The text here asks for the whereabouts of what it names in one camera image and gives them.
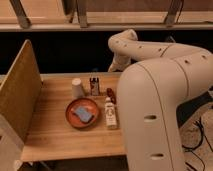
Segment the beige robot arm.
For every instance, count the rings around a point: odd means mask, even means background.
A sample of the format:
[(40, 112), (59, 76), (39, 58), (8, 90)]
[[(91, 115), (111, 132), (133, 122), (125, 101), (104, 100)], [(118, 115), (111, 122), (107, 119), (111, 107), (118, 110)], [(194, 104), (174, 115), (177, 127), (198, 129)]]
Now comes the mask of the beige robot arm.
[(108, 39), (110, 71), (122, 72), (117, 107), (130, 171), (186, 171), (177, 107), (213, 86), (213, 53), (140, 41), (129, 29)]

